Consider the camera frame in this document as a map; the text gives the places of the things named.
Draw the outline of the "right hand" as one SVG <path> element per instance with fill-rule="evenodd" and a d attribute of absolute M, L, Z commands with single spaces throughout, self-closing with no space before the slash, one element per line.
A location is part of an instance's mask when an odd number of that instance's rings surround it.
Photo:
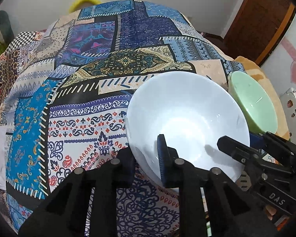
<path fill-rule="evenodd" d="M 266 205 L 264 211 L 268 217 L 268 219 L 272 220 L 273 216 L 276 214 L 277 209 L 272 207 L 271 205 Z"/>

